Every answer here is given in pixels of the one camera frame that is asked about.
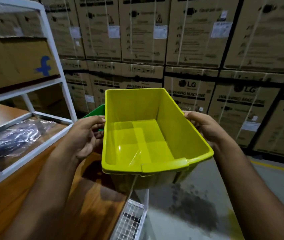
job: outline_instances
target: bin rim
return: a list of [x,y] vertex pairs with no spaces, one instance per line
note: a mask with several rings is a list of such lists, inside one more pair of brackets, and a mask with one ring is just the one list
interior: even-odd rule
[[[170,98],[170,100],[173,102],[173,104],[175,105],[175,107],[180,111],[181,115],[184,117],[184,113],[183,111],[180,109],[180,107],[175,103],[175,101],[173,100],[173,98],[170,96],[170,94],[167,92],[167,90],[165,88],[133,88],[130,90],[163,90],[165,91],[165,93],[168,95],[168,97]],[[113,164],[107,164],[106,163],[106,137],[107,137],[107,129],[108,129],[108,97],[107,94],[109,91],[127,91],[127,89],[116,89],[116,90],[106,90],[105,92],[105,126],[104,126],[104,140],[103,140],[103,151],[102,151],[102,171],[104,173],[108,173],[108,174],[156,174],[156,173],[160,173],[160,172],[165,172],[165,171],[184,171],[187,170],[189,166],[193,165],[193,164],[197,164],[199,162],[208,160],[210,158],[213,157],[214,152],[213,149],[211,148],[211,146],[208,144],[208,142],[203,138],[203,136],[201,135],[201,133],[194,127],[194,125],[191,123],[191,121],[187,120],[185,117],[184,119],[186,119],[188,121],[188,123],[190,124],[190,128],[192,128],[193,130],[195,130],[195,132],[197,133],[197,135],[202,139],[202,141],[205,143],[205,145],[208,148],[208,152],[198,156],[198,157],[194,157],[194,158],[190,158],[190,159],[186,159],[186,158],[179,158],[179,159],[175,159],[173,161],[170,162],[159,162],[159,163],[149,163],[150,165],[155,165],[157,164],[156,167],[153,167],[154,169],[152,169],[152,167],[148,167],[145,166],[146,164],[141,164],[141,169],[139,170],[128,170],[127,166],[120,166],[120,165],[113,165]]]

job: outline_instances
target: white metal shelf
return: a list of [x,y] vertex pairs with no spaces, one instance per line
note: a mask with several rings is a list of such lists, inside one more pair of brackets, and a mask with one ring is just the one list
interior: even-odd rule
[[[31,152],[26,154],[24,157],[10,165],[8,168],[0,172],[0,182],[6,179],[8,176],[10,176],[12,173],[14,173],[16,170],[18,170],[20,167],[28,163],[30,160],[32,160],[35,156],[39,155],[41,152],[43,152],[45,149],[47,149],[49,146],[57,142],[60,138],[62,138],[71,128],[73,123],[77,121],[76,112],[74,110],[74,106],[72,103],[71,95],[68,89],[67,82],[65,80],[64,72],[62,69],[62,65],[60,62],[60,58],[58,55],[57,48],[55,46],[55,42],[53,39],[52,31],[49,25],[49,21],[47,18],[47,15],[45,13],[44,6],[38,2],[30,1],[30,0],[0,0],[0,13],[12,13],[12,12],[27,12],[27,11],[36,11],[40,20],[41,29],[44,34],[44,37],[47,38],[48,45],[51,49],[51,52],[54,56],[54,59],[56,61],[57,67],[60,72],[60,78],[52,79],[49,81],[41,82],[35,85],[23,87],[20,89],[16,89],[10,92],[5,92],[0,94],[0,101],[6,100],[9,98],[13,98],[16,96],[22,96],[24,99],[24,102],[26,103],[29,113],[26,113],[25,115],[22,115],[14,120],[11,120],[3,125],[0,125],[0,131],[15,125],[16,123],[30,117],[30,116],[39,116],[44,119],[49,119],[52,121],[59,121],[63,122],[64,124],[67,124],[68,126],[49,138],[47,141],[42,143],[40,146],[33,149]],[[28,92],[32,92],[35,90],[39,90],[48,86],[52,86],[54,84],[61,83],[62,85],[62,92],[65,98],[65,102],[67,104],[71,120],[66,118],[61,118],[57,116],[53,116],[46,113],[36,112],[29,97]]]

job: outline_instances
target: plastic wrap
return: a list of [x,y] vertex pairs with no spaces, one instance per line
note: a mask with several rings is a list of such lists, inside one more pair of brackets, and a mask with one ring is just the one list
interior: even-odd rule
[[0,132],[0,158],[20,156],[55,125],[53,121],[27,119],[5,129]]

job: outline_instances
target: person's right hand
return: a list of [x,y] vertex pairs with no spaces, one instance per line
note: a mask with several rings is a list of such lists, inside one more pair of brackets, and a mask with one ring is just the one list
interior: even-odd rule
[[207,141],[217,144],[222,141],[235,142],[211,116],[194,111],[183,112],[184,117],[193,123]]

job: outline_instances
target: bin handle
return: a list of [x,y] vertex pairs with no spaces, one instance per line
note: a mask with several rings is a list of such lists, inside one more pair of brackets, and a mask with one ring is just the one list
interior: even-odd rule
[[187,168],[189,166],[188,160],[183,157],[173,161],[166,162],[154,162],[141,165],[142,173],[156,173],[162,171],[174,171],[181,168]]

